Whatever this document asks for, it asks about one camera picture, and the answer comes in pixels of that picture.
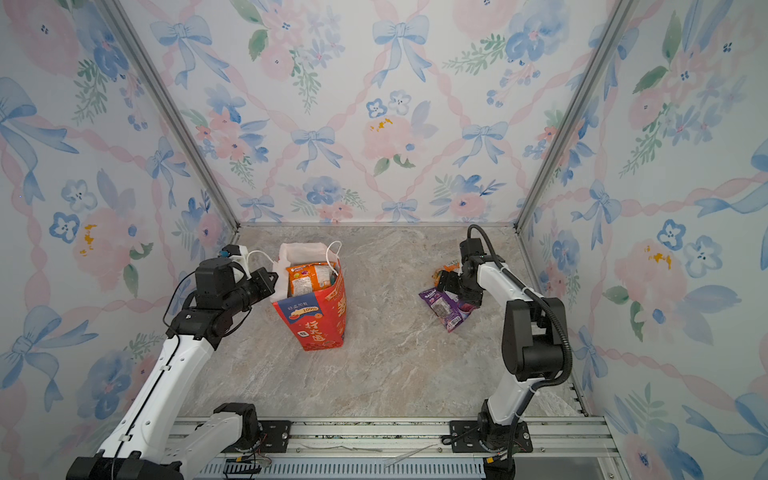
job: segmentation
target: mounting plate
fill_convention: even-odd
[[[290,420],[259,420],[261,431],[266,434],[258,448],[261,453],[285,453],[288,451],[290,440]],[[226,447],[223,453],[242,453],[232,445]]]
[[[488,450],[484,449],[480,444],[480,432],[478,432],[478,423],[474,420],[453,420],[449,423],[451,429],[451,437],[458,437],[461,434],[470,432],[460,439],[451,444],[452,451],[454,453],[488,453]],[[495,445],[503,445],[506,448],[509,437],[507,435],[497,435],[490,438]],[[528,431],[528,424],[525,422],[519,422],[517,429],[515,430],[515,445],[520,449],[518,452],[530,453],[533,452],[533,443],[531,442],[531,434]]]

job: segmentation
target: gray marble surface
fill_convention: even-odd
[[[497,253],[528,280],[510,227],[486,229]],[[344,346],[305,352],[262,302],[197,377],[181,415],[252,402],[260,416],[474,416],[498,384],[502,308],[487,296],[447,333],[418,293],[458,259],[465,227],[244,227],[238,243],[276,258],[281,243],[341,240]],[[252,270],[268,266],[251,257]],[[578,415],[568,384],[542,389],[529,416]]]

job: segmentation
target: black cable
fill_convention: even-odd
[[[474,427],[473,429],[469,429],[469,430],[467,430],[466,432],[462,433],[459,436],[444,438],[443,440],[440,441],[440,443],[442,443],[443,445],[453,445],[454,443],[456,443],[459,440],[463,439],[464,437],[466,437],[467,435],[469,435],[470,433],[474,432],[477,429],[478,429],[478,427]]]
[[[528,288],[512,272],[510,272],[508,269],[503,267],[502,262],[498,259],[498,255],[496,255],[496,252],[493,249],[493,245],[491,244],[491,241],[488,238],[488,234],[485,233],[482,227],[480,227],[475,223],[470,225],[467,228],[467,238],[472,237],[473,230],[477,230],[480,233],[480,235],[483,237],[483,240],[485,240],[485,245],[488,247],[488,251],[491,254],[491,259],[493,260],[493,263],[495,263],[495,265],[498,267],[498,269],[507,278],[509,278],[510,281],[512,281],[518,288],[520,288],[523,293],[528,295],[528,297],[531,300],[533,300],[533,302],[536,303],[539,306],[539,308],[544,310],[545,315],[547,316],[547,318],[550,319],[550,322],[552,323],[554,330],[558,333],[558,336],[560,337],[560,341],[561,341],[560,347],[563,351],[563,369],[560,375],[555,376],[553,379],[545,379],[535,383],[532,386],[529,386],[528,390],[526,390],[525,392],[525,397],[523,397],[523,401],[521,402],[515,414],[512,416],[512,424],[510,425],[510,430],[509,430],[509,443],[507,447],[507,452],[509,453],[511,452],[512,445],[514,444],[515,430],[517,429],[518,421],[520,417],[523,415],[523,412],[525,411],[525,409],[528,407],[528,404],[531,402],[531,399],[533,398],[533,395],[536,392],[536,390],[540,389],[543,386],[560,385],[564,383],[568,379],[568,377],[571,376],[571,370],[573,369],[571,343],[568,341],[568,334],[563,329],[563,326],[560,324],[560,320],[554,314],[554,311],[552,311],[552,308],[549,306],[549,304],[544,299],[542,299],[536,292]],[[508,470],[511,470],[511,469],[512,469],[512,464],[510,462],[508,466]]]
[[[174,351],[171,353],[171,355],[168,357],[168,361],[166,361],[165,366],[168,366],[170,364],[170,360],[174,358],[174,355],[176,355],[176,351],[179,350],[179,345],[181,344],[181,337],[179,336],[179,334],[176,332],[176,330],[172,326],[170,326],[167,323],[165,323],[165,316],[168,314],[168,310],[170,310],[170,305],[174,302],[174,298],[176,297],[176,292],[179,291],[179,286],[181,286],[181,284],[184,283],[184,281],[187,278],[189,278],[192,275],[192,273],[187,274],[176,285],[176,289],[174,290],[174,294],[170,296],[170,300],[168,300],[168,306],[165,307],[165,313],[163,313],[163,319],[162,319],[163,325],[168,327],[168,329],[178,339],[178,342],[176,342],[176,347],[174,348]],[[144,403],[142,403],[141,407],[139,407],[139,411],[136,413],[136,416],[131,421],[131,424],[128,426],[128,430],[125,431],[125,435],[128,435],[128,433],[133,429],[134,425],[136,425],[136,419],[139,418],[139,416],[141,415],[141,411],[144,410],[144,406],[147,405],[147,400],[149,400],[149,398],[152,396],[152,392],[154,392],[154,387],[156,387],[157,384],[160,382],[160,379],[163,377],[164,373],[165,373],[165,370],[162,369],[160,371],[160,375],[157,376],[157,380],[155,380],[154,385],[152,385],[152,388],[149,391],[149,395],[147,395],[147,398],[144,399]],[[114,462],[117,459],[118,455],[120,454],[120,450],[123,448],[123,444],[124,443],[125,442],[122,442],[122,441],[120,442],[120,445],[118,445],[118,449],[115,450],[115,452],[114,452],[114,457],[112,457],[112,467],[111,467],[111,472],[110,472],[110,475],[109,475],[111,480],[114,480]]]
[[[230,330],[230,331],[229,331],[229,332],[227,332],[227,333],[224,333],[224,334],[221,336],[221,338],[224,338],[225,336],[230,336],[230,335],[232,335],[233,333],[235,333],[235,332],[237,331],[237,329],[239,329],[239,328],[240,328],[240,327],[243,325],[243,323],[245,322],[245,319],[246,319],[246,318],[248,318],[248,316],[250,315],[250,311],[251,311],[251,310],[253,310],[253,307],[251,307],[251,308],[249,308],[249,309],[248,309],[248,312],[245,314],[245,316],[243,317],[243,319],[240,321],[240,323],[238,323],[238,324],[237,324],[237,326],[236,326],[235,328],[233,328],[232,330]]]
[[[177,283],[177,284],[176,284],[176,289],[174,290],[174,294],[170,296],[170,301],[168,302],[168,306],[167,306],[167,307],[165,307],[165,313],[163,313],[163,325],[165,325],[166,327],[168,327],[168,329],[169,329],[171,332],[173,332],[173,334],[174,334],[174,335],[178,335],[178,334],[176,333],[176,330],[175,330],[175,329],[174,329],[172,326],[170,326],[170,325],[168,325],[167,323],[165,323],[165,316],[168,314],[168,310],[170,310],[170,305],[171,305],[171,304],[174,302],[174,298],[176,298],[176,292],[178,292],[178,291],[179,291],[179,287],[181,286],[181,284],[182,284],[182,283],[184,283],[184,281],[185,281],[186,279],[188,279],[188,278],[189,278],[190,276],[192,276],[193,274],[194,274],[194,270],[192,270],[192,273],[188,273],[188,274],[187,274],[187,275],[186,275],[186,276],[185,276],[183,279],[181,279],[181,280],[179,281],[179,283]]]

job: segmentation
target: robotic arm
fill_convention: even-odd
[[[471,237],[473,230],[485,239],[490,253],[483,250],[480,238]],[[544,386],[560,385],[571,374],[573,359],[565,308],[558,298],[542,298],[520,281],[496,255],[478,225],[469,226],[467,240],[459,244],[459,249],[462,272],[442,271],[437,288],[475,306],[482,305],[483,293],[488,291],[505,308],[502,358],[507,372],[495,393],[483,403],[477,430],[485,449],[498,452],[495,459],[507,453],[511,457],[520,418],[535,392]],[[545,332],[534,335],[534,324]]]
[[[226,447],[246,452],[258,445],[262,434],[253,405],[225,403],[194,434],[166,449],[192,382],[222,338],[243,324],[231,329],[233,315],[249,313],[254,303],[275,293],[277,274],[264,268],[249,272],[247,256],[246,247],[228,245],[220,257],[200,262],[194,271],[197,290],[167,325],[168,338],[136,400],[95,456],[75,459],[67,480],[194,478]]]

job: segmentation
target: floral wall panel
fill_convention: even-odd
[[[92,3],[4,0],[0,25],[0,477],[60,478],[231,232]]]
[[[308,223],[513,221],[612,6],[124,2],[240,219]]]
[[[768,476],[766,19],[639,2],[524,232],[635,479]]]

